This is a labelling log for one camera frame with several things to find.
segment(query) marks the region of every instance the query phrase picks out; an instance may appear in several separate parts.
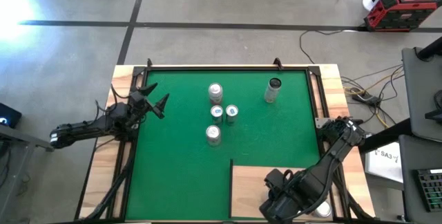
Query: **red tool case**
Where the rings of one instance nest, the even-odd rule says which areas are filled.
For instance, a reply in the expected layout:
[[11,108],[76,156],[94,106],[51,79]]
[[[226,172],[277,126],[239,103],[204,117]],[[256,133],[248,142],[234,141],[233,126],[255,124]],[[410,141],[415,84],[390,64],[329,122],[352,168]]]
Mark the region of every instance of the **red tool case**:
[[442,0],[379,0],[364,21],[369,31],[410,31],[441,5]]

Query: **wooden board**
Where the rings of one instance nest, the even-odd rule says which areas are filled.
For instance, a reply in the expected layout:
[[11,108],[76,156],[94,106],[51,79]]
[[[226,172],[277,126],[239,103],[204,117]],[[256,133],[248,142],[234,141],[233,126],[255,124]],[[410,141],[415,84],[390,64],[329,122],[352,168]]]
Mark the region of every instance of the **wooden board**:
[[[263,178],[273,169],[278,169],[282,173],[287,169],[296,173],[299,168],[275,168],[258,166],[233,166],[232,173],[232,217],[262,218],[259,206],[266,201],[269,188],[264,184]],[[311,214],[303,214],[295,221],[332,221],[333,217],[317,218]]]
[[[269,66],[269,65],[182,65],[182,66]],[[309,64],[292,64],[285,66],[311,66]],[[338,66],[336,64],[321,64],[320,71],[322,77],[322,83],[325,91],[325,98],[327,100],[327,108],[331,118],[337,118],[338,116],[349,116],[347,107],[347,101],[345,99],[343,85],[340,80],[340,74]],[[134,65],[120,65],[115,67],[114,75],[112,78],[112,84],[120,95],[127,95],[132,80],[132,72]],[[314,95],[316,100],[316,106],[318,114],[323,116],[323,111],[320,105],[320,98],[316,78],[312,76],[312,84],[314,88]],[[113,96],[109,91],[108,104],[113,104]],[[95,206],[103,199],[106,192],[109,190],[113,170],[115,168],[115,159],[117,157],[118,145],[115,142],[114,145],[106,145],[106,149],[98,150],[93,156],[92,166],[89,173],[88,181],[86,182],[86,192],[81,204],[81,211],[79,217],[85,217],[93,211]],[[356,202],[370,215],[374,216],[374,208],[372,200],[369,194],[367,181],[365,179],[365,172],[362,166],[361,157],[359,156],[359,150],[354,147],[346,159],[343,162],[343,168],[345,173],[345,180],[347,188]],[[121,192],[118,194],[118,198],[121,199]],[[339,197],[336,188],[334,188],[334,200],[335,205],[340,206]],[[115,204],[115,210],[118,212],[120,207],[120,201]],[[342,211],[337,207],[337,213],[340,216]]]

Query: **concrete floor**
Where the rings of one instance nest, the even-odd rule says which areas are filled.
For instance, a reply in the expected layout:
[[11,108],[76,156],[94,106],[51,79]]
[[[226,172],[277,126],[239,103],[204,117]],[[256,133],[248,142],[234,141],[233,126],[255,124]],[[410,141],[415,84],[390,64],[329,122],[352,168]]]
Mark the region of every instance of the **concrete floor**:
[[[129,21],[135,0],[17,2],[6,2],[5,12],[10,18]],[[137,20],[358,26],[365,15],[361,0],[143,0]],[[441,27],[440,16],[442,10],[424,26]],[[103,104],[107,98],[126,28],[0,27],[7,30],[0,35],[0,102],[23,113],[20,130],[48,139],[58,124],[93,118],[94,100]],[[136,28],[125,64],[145,64],[148,57],[156,64],[262,64],[274,57],[283,63],[305,64],[309,61],[298,46],[301,33]],[[402,48],[426,46],[439,36],[366,32],[324,36],[311,32],[304,35],[302,43],[314,61],[338,64],[341,75],[354,78],[400,64]],[[385,75],[360,83],[367,86]],[[398,97],[383,103],[383,108],[400,121],[408,117],[404,81],[397,80],[395,86]],[[393,92],[389,88],[386,94]],[[370,115],[359,105],[350,104],[349,108],[355,118]],[[376,120],[363,128],[374,133],[383,129]],[[92,148],[92,142],[83,141],[54,153],[37,151],[30,168],[29,190],[19,197],[10,222],[23,218],[31,223],[71,221]],[[370,182],[369,187],[378,217],[393,220],[403,213],[400,191]]]

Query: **white container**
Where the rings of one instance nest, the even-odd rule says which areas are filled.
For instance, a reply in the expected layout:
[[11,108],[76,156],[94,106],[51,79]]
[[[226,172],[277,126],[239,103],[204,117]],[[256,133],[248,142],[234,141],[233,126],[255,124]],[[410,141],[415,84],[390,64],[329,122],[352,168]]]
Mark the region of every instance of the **white container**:
[[328,202],[323,202],[313,211],[313,215],[318,218],[327,218],[332,214],[332,209]]
[[207,142],[211,146],[218,146],[221,143],[221,130],[216,125],[211,125],[206,129]]
[[226,122],[228,125],[235,124],[236,118],[238,116],[238,108],[235,105],[228,105],[226,107]]
[[273,103],[279,94],[282,82],[278,78],[271,78],[264,94],[264,100],[267,103]]
[[219,105],[222,102],[222,86],[218,83],[212,83],[209,86],[209,99],[214,105]]
[[212,106],[210,109],[210,114],[212,115],[212,120],[214,124],[222,123],[222,107],[221,106]]

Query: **white paper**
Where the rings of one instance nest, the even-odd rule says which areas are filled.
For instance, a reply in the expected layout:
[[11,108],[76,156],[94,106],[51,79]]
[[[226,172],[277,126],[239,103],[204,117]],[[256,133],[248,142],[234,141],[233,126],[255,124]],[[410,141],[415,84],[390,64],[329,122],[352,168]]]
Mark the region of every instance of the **white paper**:
[[393,142],[365,154],[365,172],[403,183],[399,143]]

